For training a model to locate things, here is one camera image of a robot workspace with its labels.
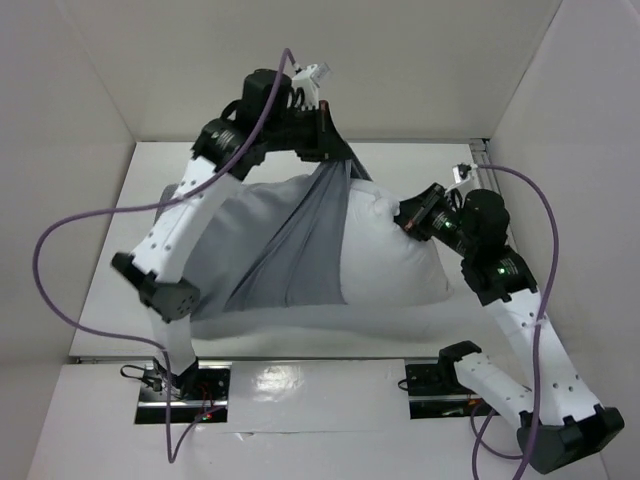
purple wire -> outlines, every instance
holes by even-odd
[[[159,344],[158,342],[155,342],[154,340],[151,340],[148,338],[138,337],[135,335],[125,335],[121,333],[103,332],[101,330],[96,330],[95,328],[86,327],[84,325],[81,325],[80,322],[77,322],[73,320],[71,317],[67,316],[53,302],[53,300],[47,293],[46,289],[44,288],[44,285],[42,284],[42,278],[40,276],[40,256],[42,254],[42,246],[44,245],[44,242],[49,237],[49,235],[51,235],[58,228],[68,223],[76,222],[78,220],[83,220],[85,218],[98,217],[101,215],[113,215],[116,213],[144,212],[147,210],[156,210],[158,208],[171,207],[209,188],[220,177],[222,177],[222,175],[224,175],[231,168],[233,168],[233,166],[242,158],[242,156],[245,153],[247,153],[247,150],[249,150],[249,147],[251,147],[251,145],[255,141],[256,137],[260,133],[260,130],[262,130],[262,127],[264,126],[267,120],[267,117],[269,116],[269,112],[271,111],[271,107],[275,102],[276,95],[278,93],[278,88],[282,81],[282,75],[284,74],[284,69],[287,63],[287,59],[289,59],[292,63],[295,63],[295,58],[293,57],[291,50],[289,50],[288,48],[285,48],[280,57],[280,64],[278,65],[276,78],[273,82],[273,86],[271,87],[271,91],[269,92],[269,97],[267,98],[267,102],[264,106],[264,110],[260,114],[260,117],[258,117],[258,121],[253,127],[253,130],[247,137],[244,144],[234,153],[233,157],[229,160],[229,162],[224,167],[222,167],[213,177],[211,177],[209,180],[204,182],[202,185],[199,185],[198,187],[194,188],[190,192],[186,193],[184,196],[176,197],[166,202],[156,202],[156,203],[150,203],[147,205],[138,205],[133,207],[105,208],[101,210],[93,210],[90,212],[78,213],[76,215],[71,215],[67,218],[63,218],[62,220],[58,220],[53,225],[49,226],[42,233],[42,235],[40,235],[40,238],[38,238],[38,241],[36,242],[36,246],[33,251],[31,269],[33,273],[33,279],[35,280],[35,283],[36,283],[36,288],[38,289],[38,293],[40,293],[40,296],[42,297],[44,302],[47,304],[47,306],[53,311],[53,313],[55,313],[58,317],[60,317],[61,320],[63,320],[65,323],[67,323],[71,327],[77,328],[78,330],[81,330],[86,333],[90,333],[92,335],[97,335],[99,337],[115,338],[119,340],[131,340],[134,342],[140,342],[140,343],[145,343],[147,345],[151,345],[152,347],[157,348],[162,354],[165,361],[165,365],[167,367],[167,406],[165,410],[165,432],[166,432],[166,438],[167,438],[167,458],[169,460],[169,463],[174,463],[176,461],[176,458],[178,456],[178,451],[180,449],[180,445],[182,445],[182,441],[184,440],[187,433],[189,433],[189,431],[202,420],[203,415],[213,413],[216,410],[219,410],[221,407],[216,407],[211,410],[207,410],[204,414],[198,415],[198,417],[196,417],[196,419],[182,433],[182,435],[178,439],[178,443],[176,444],[175,451],[172,451],[173,442],[171,441],[171,386],[173,385],[173,377],[171,375],[171,363],[169,360],[169,355],[165,347]]]
[[[480,434],[478,433],[478,427],[476,427],[476,415],[478,414],[478,410],[480,409],[480,407],[483,405],[483,403],[478,403],[473,410],[471,410],[471,415],[469,416],[469,421],[471,423],[471,430],[473,431],[473,434],[475,435],[476,438],[480,437]],[[496,414],[495,410],[491,410],[489,412],[489,415],[491,417],[494,417]],[[490,453],[493,453],[496,457],[500,457],[500,458],[504,458],[505,460],[520,460],[522,458],[522,454],[520,455],[509,455],[507,453],[502,453],[497,451],[496,449],[490,447],[489,445],[487,445],[484,440],[482,440],[482,437],[480,437],[480,445],[482,445],[485,450],[487,450]]]
[[[545,210],[547,211],[547,215],[549,217],[549,223],[551,224],[551,234],[553,236],[553,257],[551,259],[551,268],[549,270],[549,277],[547,278],[547,284],[542,292],[542,298],[540,300],[540,308],[538,309],[538,315],[536,317],[537,321],[540,321],[544,316],[544,312],[547,309],[547,304],[549,303],[549,296],[551,295],[551,289],[553,288],[553,282],[556,278],[556,271],[558,270],[558,255],[559,255],[559,246],[560,240],[558,237],[558,223],[556,222],[555,215],[553,214],[553,210],[551,208],[551,204],[547,199],[547,196],[544,192],[536,185],[536,183],[527,177],[525,174],[518,172],[509,167],[502,167],[498,165],[478,165],[478,168],[483,168],[485,170],[498,170],[501,172],[510,173],[521,180],[525,181],[533,190],[538,194],[542,204],[544,205]],[[540,334],[541,327],[538,323],[535,327],[533,334],[533,413],[531,417],[531,430],[529,431],[529,438],[527,438],[527,445],[525,446],[522,461],[518,466],[518,470],[516,470],[515,475],[513,476],[513,480],[520,480],[522,475],[524,475],[529,462],[531,461],[531,457],[533,456],[533,449],[535,447],[536,439],[538,438],[538,424],[540,421],[540,388],[541,388],[541,375],[540,375]],[[482,436],[484,432],[487,430],[489,426],[489,422],[495,416],[495,411],[489,413],[484,423],[480,427],[480,431],[476,437],[475,444],[473,445],[473,454],[471,458],[471,469],[473,471],[474,480],[480,480],[478,476],[478,451],[480,449],[480,445],[482,444]]]

purple cable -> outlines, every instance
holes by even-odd
[[[90,212],[78,213],[76,215],[63,218],[62,220],[59,220],[55,222],[53,225],[49,226],[49,228],[47,228],[42,233],[42,235],[40,235],[40,238],[38,238],[35,249],[33,251],[31,269],[33,272],[33,278],[36,283],[36,288],[38,289],[38,293],[40,293],[40,296],[42,297],[44,302],[47,304],[47,306],[53,311],[53,313],[55,313],[58,317],[60,317],[61,320],[63,320],[65,323],[67,323],[71,327],[77,328],[78,330],[81,330],[86,333],[90,333],[92,335],[97,335],[99,337],[115,338],[119,340],[131,340],[134,342],[140,342],[140,343],[145,343],[147,345],[151,345],[152,347],[157,348],[162,354],[165,361],[165,365],[167,366],[167,406],[165,410],[165,420],[166,420],[165,432],[166,432],[166,438],[167,438],[167,458],[169,460],[169,463],[174,463],[176,461],[176,458],[178,456],[178,451],[180,450],[180,445],[182,445],[182,441],[186,437],[187,433],[189,433],[189,431],[202,420],[203,416],[213,413],[216,410],[219,410],[221,407],[212,408],[204,412],[204,414],[198,415],[198,417],[182,433],[182,435],[178,439],[178,443],[176,444],[175,451],[172,451],[173,442],[171,441],[171,385],[173,385],[173,378],[171,375],[171,363],[169,361],[169,355],[167,354],[165,347],[163,345],[160,345],[158,342],[155,342],[148,338],[138,337],[135,335],[125,335],[121,333],[103,332],[101,330],[96,330],[91,327],[86,327],[84,325],[81,325],[79,322],[73,320],[71,317],[67,316],[62,310],[60,310],[57,307],[55,303],[53,303],[53,300],[51,299],[46,289],[44,288],[44,285],[42,284],[42,279],[40,277],[40,256],[42,254],[42,246],[44,245],[44,242],[49,237],[49,235],[51,235],[58,228],[68,223],[76,222],[78,220],[83,220],[85,218],[98,217],[101,215],[113,215],[116,213],[144,212],[147,210],[156,210],[158,208],[171,207],[173,205],[177,205],[183,202],[187,198],[197,195],[198,193],[206,190],[211,185],[213,185],[220,177],[222,177],[222,175],[224,175],[231,168],[233,168],[233,166],[236,163],[238,163],[238,161],[242,158],[242,156],[245,153],[247,153],[247,150],[249,150],[249,147],[251,147],[251,145],[255,141],[256,137],[260,133],[260,130],[262,130],[262,127],[264,126],[264,123],[266,122],[267,117],[269,116],[269,112],[271,111],[271,107],[275,102],[276,95],[278,93],[278,88],[282,81],[282,75],[284,74],[284,69],[287,63],[287,59],[289,59],[292,64],[295,64],[295,58],[293,57],[291,50],[289,50],[288,48],[285,48],[284,51],[282,52],[282,56],[280,57],[280,64],[278,66],[278,71],[276,73],[276,78],[273,82],[273,86],[271,87],[271,91],[269,92],[267,103],[265,104],[264,110],[260,114],[260,117],[258,117],[258,121],[253,127],[253,130],[247,137],[247,140],[244,142],[244,144],[234,153],[233,157],[229,160],[229,162],[224,167],[222,167],[213,177],[211,177],[209,180],[204,182],[202,185],[194,188],[184,196],[177,197],[177,198],[168,200],[166,202],[156,202],[156,203],[150,203],[147,205],[139,205],[135,207],[105,208],[102,210],[93,210]]]
[[[496,449],[490,447],[489,445],[487,445],[484,440],[482,440],[482,437],[480,437],[480,434],[478,433],[478,427],[476,427],[476,415],[478,414],[478,410],[480,409],[480,407],[483,405],[483,403],[478,403],[473,410],[471,410],[471,415],[469,416],[469,421],[471,423],[471,430],[473,431],[473,434],[475,435],[476,438],[480,438],[480,445],[482,445],[485,450],[487,450],[490,453],[493,453],[496,457],[500,457],[500,458],[504,458],[505,460],[520,460],[522,458],[522,454],[520,455],[509,455],[507,453],[501,453],[499,451],[497,451]],[[495,410],[491,410],[489,412],[489,416],[494,417],[496,414]]]
[[[558,238],[558,223],[556,222],[555,215],[553,214],[553,210],[551,209],[551,204],[547,199],[544,192],[535,184],[533,180],[527,177],[525,174],[518,172],[509,167],[502,167],[498,165],[478,165],[478,168],[483,168],[485,170],[498,170],[501,172],[510,173],[521,180],[525,181],[533,190],[538,194],[542,204],[544,205],[545,210],[547,211],[547,215],[549,217],[549,223],[551,224],[551,233],[553,236],[553,257],[551,259],[551,269],[549,270],[549,277],[547,278],[547,284],[542,292],[542,298],[540,300],[540,308],[538,309],[538,315],[536,317],[537,321],[540,321],[544,316],[544,312],[547,309],[547,304],[549,303],[549,296],[551,295],[551,289],[553,288],[553,282],[556,278],[556,271],[558,270],[558,255],[559,255],[559,246],[560,241]],[[515,475],[513,476],[513,480],[520,480],[522,475],[524,475],[529,462],[531,461],[531,457],[533,456],[533,449],[536,443],[536,439],[538,437],[538,423],[540,421],[540,388],[541,388],[541,376],[540,376],[540,334],[541,327],[538,323],[535,327],[535,331],[533,334],[533,413],[531,417],[531,430],[529,431],[529,438],[527,439],[527,445],[525,446],[522,461],[518,466],[518,470],[516,470]],[[478,476],[478,451],[480,449],[480,445],[482,442],[482,436],[484,432],[487,430],[489,426],[489,422],[494,417],[495,411],[491,411],[484,423],[480,427],[480,431],[476,437],[475,444],[473,445],[473,454],[471,458],[471,469],[473,471],[474,480],[480,480]]]

